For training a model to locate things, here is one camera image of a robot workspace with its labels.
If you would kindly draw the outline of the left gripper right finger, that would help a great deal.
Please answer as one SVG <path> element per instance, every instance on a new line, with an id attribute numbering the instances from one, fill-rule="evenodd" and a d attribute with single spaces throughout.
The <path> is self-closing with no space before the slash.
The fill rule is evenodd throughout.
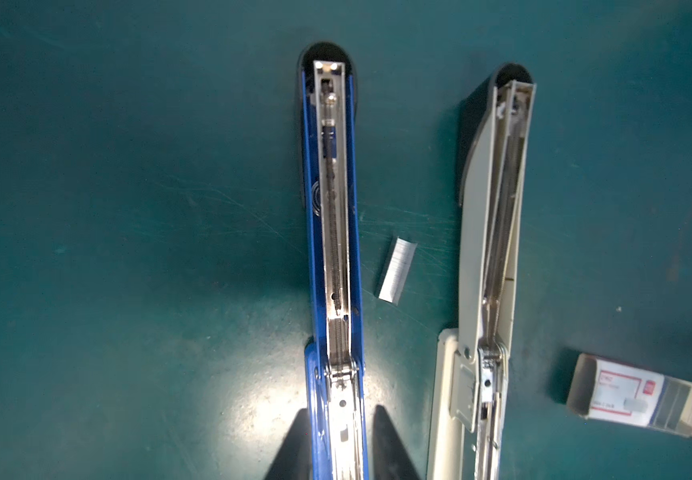
<path id="1" fill-rule="evenodd" d="M 420 480 L 410 456 L 383 405 L 373 418 L 374 478 L 377 480 Z"/>

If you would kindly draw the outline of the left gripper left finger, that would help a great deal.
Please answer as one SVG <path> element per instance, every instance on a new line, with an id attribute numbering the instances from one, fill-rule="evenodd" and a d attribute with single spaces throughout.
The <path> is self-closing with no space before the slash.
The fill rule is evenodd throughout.
<path id="1" fill-rule="evenodd" d="M 309 413 L 301 409 L 296 414 L 265 480 L 310 480 L 312 475 L 311 431 Z"/>

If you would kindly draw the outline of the beige black stapler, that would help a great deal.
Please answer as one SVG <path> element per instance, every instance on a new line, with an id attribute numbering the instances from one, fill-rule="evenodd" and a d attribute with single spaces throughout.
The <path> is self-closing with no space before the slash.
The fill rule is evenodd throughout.
<path id="1" fill-rule="evenodd" d="M 458 321 L 438 338 L 430 479 L 500 474 L 536 91 L 525 66 L 504 63 L 461 105 Z"/>

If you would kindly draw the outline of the silver staple strip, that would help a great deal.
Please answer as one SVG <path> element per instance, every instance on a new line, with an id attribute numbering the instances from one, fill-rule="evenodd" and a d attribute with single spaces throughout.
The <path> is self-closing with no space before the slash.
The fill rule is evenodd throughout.
<path id="1" fill-rule="evenodd" d="M 397 305 L 406 285 L 417 244 L 395 237 L 377 291 L 380 300 Z"/>

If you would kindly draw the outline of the red white staple box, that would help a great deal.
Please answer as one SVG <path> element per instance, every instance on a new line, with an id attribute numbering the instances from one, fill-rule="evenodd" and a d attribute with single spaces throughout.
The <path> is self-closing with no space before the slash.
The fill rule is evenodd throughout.
<path id="1" fill-rule="evenodd" d="M 587 419 L 692 438 L 692 382 L 583 353 L 567 406 Z"/>

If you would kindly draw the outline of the blue black stapler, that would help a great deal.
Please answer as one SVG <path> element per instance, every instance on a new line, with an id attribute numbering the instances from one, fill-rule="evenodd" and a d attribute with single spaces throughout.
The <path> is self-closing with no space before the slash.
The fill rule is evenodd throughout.
<path id="1" fill-rule="evenodd" d="M 298 63 L 313 338 L 305 349 L 314 479 L 366 479 L 364 322 L 357 206 L 357 74 L 332 42 Z"/>

